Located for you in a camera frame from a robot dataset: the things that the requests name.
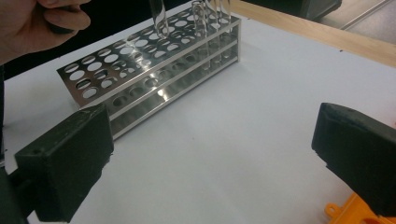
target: orange object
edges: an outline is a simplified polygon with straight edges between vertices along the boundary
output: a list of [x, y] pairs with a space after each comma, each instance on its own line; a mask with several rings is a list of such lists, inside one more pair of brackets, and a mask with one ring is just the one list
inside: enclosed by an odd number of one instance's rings
[[331, 218], [329, 224], [396, 224], [396, 217], [379, 217], [367, 203], [353, 193], [343, 207], [328, 203], [324, 212]]

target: white table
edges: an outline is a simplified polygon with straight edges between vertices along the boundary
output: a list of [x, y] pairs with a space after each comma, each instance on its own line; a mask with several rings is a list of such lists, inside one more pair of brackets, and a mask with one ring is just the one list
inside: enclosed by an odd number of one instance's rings
[[[15, 152], [78, 110], [56, 69], [151, 23], [6, 81], [9, 172]], [[241, 55], [119, 138], [71, 223], [327, 223], [326, 203], [352, 191], [311, 149], [320, 103], [394, 127], [396, 69], [246, 18]]]

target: test tube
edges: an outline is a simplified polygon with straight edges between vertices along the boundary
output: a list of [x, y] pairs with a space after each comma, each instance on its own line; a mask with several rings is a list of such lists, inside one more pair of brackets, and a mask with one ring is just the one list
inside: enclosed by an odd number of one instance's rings
[[[218, 1], [219, 0], [205, 0], [205, 12], [206, 12], [206, 23], [207, 26], [212, 26], [216, 32], [219, 31], [220, 25], [219, 25], [219, 13], [218, 11]], [[220, 37], [216, 36], [213, 38], [213, 40], [210, 43], [210, 49], [212, 49], [214, 52], [218, 51], [220, 49]], [[221, 55], [215, 56], [213, 58], [214, 63], [220, 63], [221, 62]]]
[[[207, 36], [206, 12], [205, 12], [204, 2], [203, 1], [191, 2], [191, 10], [195, 23], [195, 35], [197, 36], [197, 39], [203, 40]], [[200, 48], [198, 48], [198, 57], [200, 61], [203, 61], [209, 57], [209, 47], [207, 42], [205, 42]], [[203, 70], [207, 70], [209, 68], [210, 68], [210, 61], [207, 61], [202, 65]]]
[[169, 27], [163, 0], [149, 0], [149, 3], [157, 35], [161, 39], [166, 39], [169, 36]]
[[[231, 24], [231, 1], [230, 0], [220, 0], [220, 9], [221, 9], [221, 18], [219, 19], [220, 23], [225, 25]], [[221, 43], [224, 46], [227, 46], [231, 43], [231, 32], [232, 28], [224, 32], [221, 37]], [[231, 49], [226, 49], [223, 51], [222, 56], [224, 58], [229, 58], [231, 56]]]

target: test tube rack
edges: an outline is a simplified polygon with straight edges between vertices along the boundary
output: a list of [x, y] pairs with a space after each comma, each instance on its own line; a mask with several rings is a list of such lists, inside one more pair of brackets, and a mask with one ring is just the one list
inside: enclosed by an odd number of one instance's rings
[[[169, 17], [168, 24], [166, 39], [152, 25], [57, 70], [81, 109], [106, 105], [113, 139], [239, 62], [240, 19], [208, 24], [204, 38], [195, 35], [190, 8]], [[205, 48], [209, 54], [202, 59]]]

